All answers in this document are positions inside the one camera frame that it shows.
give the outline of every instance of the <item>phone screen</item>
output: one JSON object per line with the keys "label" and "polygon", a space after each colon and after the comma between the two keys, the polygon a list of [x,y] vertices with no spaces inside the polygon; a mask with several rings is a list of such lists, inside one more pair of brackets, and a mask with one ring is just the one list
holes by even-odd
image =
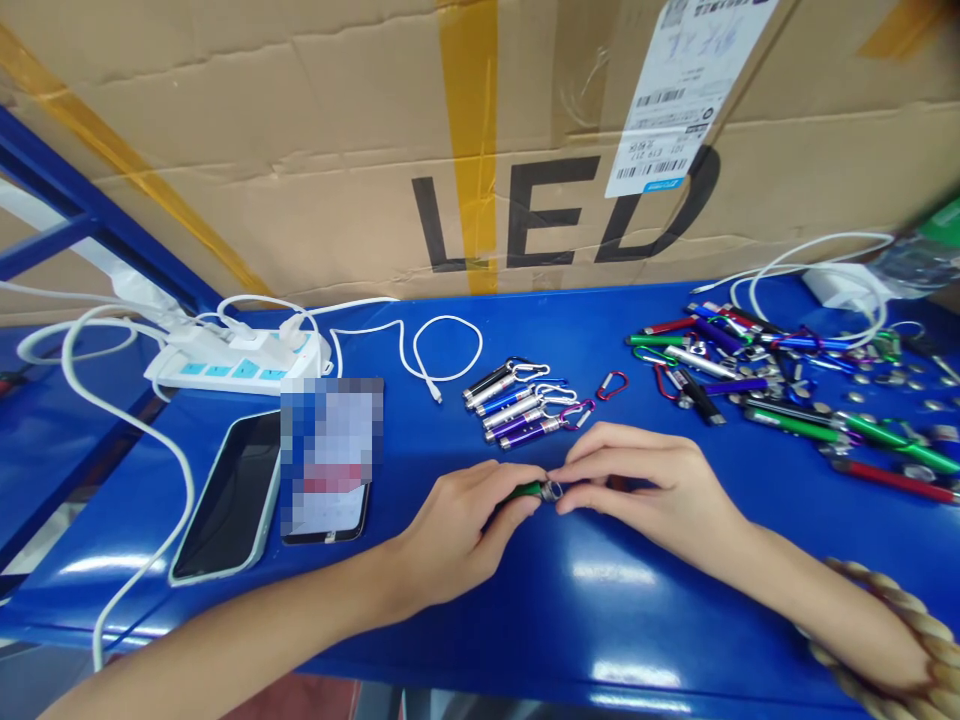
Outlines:
{"label": "phone screen", "polygon": [[238,420],[220,448],[172,576],[241,568],[262,552],[276,496],[280,413]]}
{"label": "phone screen", "polygon": [[381,453],[383,380],[325,378],[281,396],[289,425],[281,535],[287,543],[341,542],[363,531]]}

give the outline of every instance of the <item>green object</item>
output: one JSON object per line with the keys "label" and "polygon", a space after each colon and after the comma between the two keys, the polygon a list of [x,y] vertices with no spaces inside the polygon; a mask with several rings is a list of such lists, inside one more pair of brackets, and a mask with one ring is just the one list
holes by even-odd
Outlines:
{"label": "green object", "polygon": [[548,482],[535,480],[525,485],[517,485],[513,492],[503,499],[500,505],[504,505],[514,498],[523,497],[524,495],[533,495],[544,502],[554,503],[563,497],[563,487],[561,487],[560,483],[555,483],[552,480]]}
{"label": "green object", "polygon": [[[656,357],[655,358],[649,357],[645,353],[650,353],[650,355],[655,355]],[[646,345],[637,345],[636,347],[634,347],[633,356],[637,360],[644,360],[646,362],[658,362],[662,360],[663,364],[666,365],[667,367],[677,366],[677,361],[674,358],[670,357],[669,355],[664,355],[662,352],[659,352],[658,350],[654,350],[651,347],[647,347]]]}
{"label": "green object", "polygon": [[891,330],[881,330],[874,336],[871,342],[877,349],[877,352],[880,353],[880,357],[887,362],[897,362],[903,354],[903,349],[900,347],[899,333]]}
{"label": "green object", "polygon": [[914,440],[905,438],[903,435],[881,427],[869,420],[864,420],[862,417],[852,413],[840,413],[839,415],[847,423],[847,427],[851,430],[856,430],[865,438],[872,440],[878,445],[886,445],[897,452],[902,452],[904,455],[926,465],[935,472],[944,475],[960,473],[960,463],[954,462],[946,455],[941,455],[930,448],[925,448]]}
{"label": "green object", "polygon": [[777,413],[768,412],[759,408],[749,408],[743,416],[747,420],[752,420],[761,425],[769,425],[770,427],[779,428],[784,432],[792,432],[801,437],[810,438],[811,440],[835,443],[841,439],[840,431],[834,430],[833,428],[814,425],[813,423],[790,418],[786,415],[778,415]]}
{"label": "green object", "polygon": [[644,347],[663,347],[673,345],[683,347],[685,338],[671,335],[631,335],[627,338],[627,345],[643,345]]}
{"label": "green object", "polygon": [[935,213],[917,231],[944,245],[960,247],[960,198]]}

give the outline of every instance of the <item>white plug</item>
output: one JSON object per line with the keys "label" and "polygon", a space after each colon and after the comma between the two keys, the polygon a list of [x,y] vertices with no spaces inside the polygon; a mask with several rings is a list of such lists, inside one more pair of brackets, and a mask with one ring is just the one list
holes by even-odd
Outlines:
{"label": "white plug", "polygon": [[299,313],[290,316],[280,323],[280,328],[278,330],[280,342],[282,342],[291,350],[297,350],[303,347],[303,343],[307,340],[307,334],[300,329],[302,324],[303,315],[300,315]]}
{"label": "white plug", "polygon": [[293,350],[264,330],[254,334],[252,340],[235,337],[230,348],[267,370],[289,370],[297,361]]}
{"label": "white plug", "polygon": [[242,357],[215,333],[198,325],[174,328],[166,341],[191,360],[208,365],[234,365]]}
{"label": "white plug", "polygon": [[824,263],[803,274],[803,282],[824,307],[874,313],[896,296],[865,265]]}

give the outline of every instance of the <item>purple carabiner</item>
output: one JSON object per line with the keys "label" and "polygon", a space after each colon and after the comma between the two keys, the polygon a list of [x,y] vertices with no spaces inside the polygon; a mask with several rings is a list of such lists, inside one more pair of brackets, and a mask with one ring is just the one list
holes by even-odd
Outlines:
{"label": "purple carabiner", "polygon": [[[571,405],[570,407],[565,408],[563,411],[561,411],[558,417],[560,418],[560,423],[563,425],[564,430],[577,431],[583,427],[583,424],[587,421],[587,418],[590,417],[590,415],[596,409],[597,404],[593,400],[584,400],[576,405]],[[576,423],[570,422],[567,420],[567,415],[570,413],[581,413],[580,419],[577,420]]]}

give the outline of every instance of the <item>forearm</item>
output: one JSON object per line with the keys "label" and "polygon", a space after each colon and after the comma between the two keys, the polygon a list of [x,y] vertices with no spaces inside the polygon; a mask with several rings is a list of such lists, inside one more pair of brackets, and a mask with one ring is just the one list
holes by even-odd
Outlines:
{"label": "forearm", "polygon": [[43,720],[122,717],[130,708],[142,720],[216,720],[325,648],[392,621],[389,552],[380,546],[208,610],[109,665]]}
{"label": "forearm", "polygon": [[718,579],[802,627],[880,687],[911,692],[929,684],[926,651],[882,601],[780,535],[754,528],[754,542]]}

